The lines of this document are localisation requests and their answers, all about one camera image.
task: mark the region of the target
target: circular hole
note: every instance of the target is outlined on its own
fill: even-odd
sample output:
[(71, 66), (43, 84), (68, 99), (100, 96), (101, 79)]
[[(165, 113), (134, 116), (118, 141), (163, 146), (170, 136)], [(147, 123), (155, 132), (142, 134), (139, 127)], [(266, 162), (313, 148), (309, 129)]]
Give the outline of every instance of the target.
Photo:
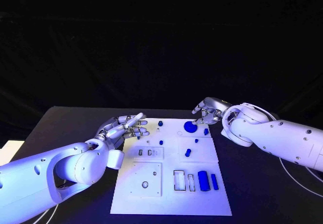
[(149, 187), (149, 182), (144, 181), (143, 184), (142, 184), (143, 188), (147, 188)]

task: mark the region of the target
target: blue block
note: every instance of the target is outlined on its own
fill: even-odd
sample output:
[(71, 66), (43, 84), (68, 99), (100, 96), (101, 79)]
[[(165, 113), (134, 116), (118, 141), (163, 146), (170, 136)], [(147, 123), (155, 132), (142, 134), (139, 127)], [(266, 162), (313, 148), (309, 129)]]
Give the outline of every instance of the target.
[(192, 150), (191, 150), (191, 149), (188, 149), (188, 150), (186, 150), (186, 154), (185, 154), (185, 156), (186, 156), (186, 157), (189, 157), (189, 156), (191, 156), (191, 152), (192, 152)]
[(211, 178), (212, 178), (212, 183), (214, 183), (214, 189), (218, 190), (219, 189), (219, 186), (218, 186), (215, 174), (211, 174)]
[(185, 124), (183, 124), (183, 129), (186, 132), (189, 133), (195, 133), (196, 130), (198, 130), (198, 125), (193, 125), (192, 121), (188, 121)]
[(201, 182), (201, 191), (209, 191), (211, 190), (211, 184), (209, 184), (206, 171), (201, 171), (198, 173), (198, 176), (199, 176), (199, 182)]

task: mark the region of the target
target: black background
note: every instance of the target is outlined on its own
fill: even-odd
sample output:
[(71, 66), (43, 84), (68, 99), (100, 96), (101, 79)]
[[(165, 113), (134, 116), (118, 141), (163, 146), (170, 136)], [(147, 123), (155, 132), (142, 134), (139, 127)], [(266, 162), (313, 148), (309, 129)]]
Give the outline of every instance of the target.
[(248, 102), (323, 128), (317, 1), (18, 1), (0, 12), (0, 145), (52, 106)]

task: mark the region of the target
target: rectangular hole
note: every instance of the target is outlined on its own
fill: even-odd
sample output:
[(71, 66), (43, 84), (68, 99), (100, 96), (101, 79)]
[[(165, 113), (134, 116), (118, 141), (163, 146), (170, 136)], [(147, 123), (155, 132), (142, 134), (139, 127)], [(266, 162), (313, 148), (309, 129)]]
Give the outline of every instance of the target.
[(173, 171), (173, 189), (183, 190), (183, 191), (186, 190), (183, 170)]
[(195, 191), (193, 174), (188, 175), (188, 179), (189, 179), (189, 189), (191, 191)]

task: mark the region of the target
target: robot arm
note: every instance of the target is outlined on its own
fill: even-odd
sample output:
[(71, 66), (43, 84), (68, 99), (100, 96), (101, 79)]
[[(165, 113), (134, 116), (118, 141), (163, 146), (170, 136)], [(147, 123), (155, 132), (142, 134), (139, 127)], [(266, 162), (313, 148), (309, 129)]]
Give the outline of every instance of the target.
[(263, 151), (309, 168), (323, 171), (323, 131), (277, 120), (251, 104), (231, 105), (217, 98), (205, 98), (192, 113), (202, 110), (193, 124), (215, 124), (222, 120), (222, 135), (241, 146), (253, 143)]
[[(0, 217), (22, 223), (84, 191), (103, 177), (106, 167), (121, 168), (126, 138), (144, 136), (143, 113), (111, 118), (94, 139), (74, 143), (0, 166)], [(68, 183), (58, 187), (55, 175)]]

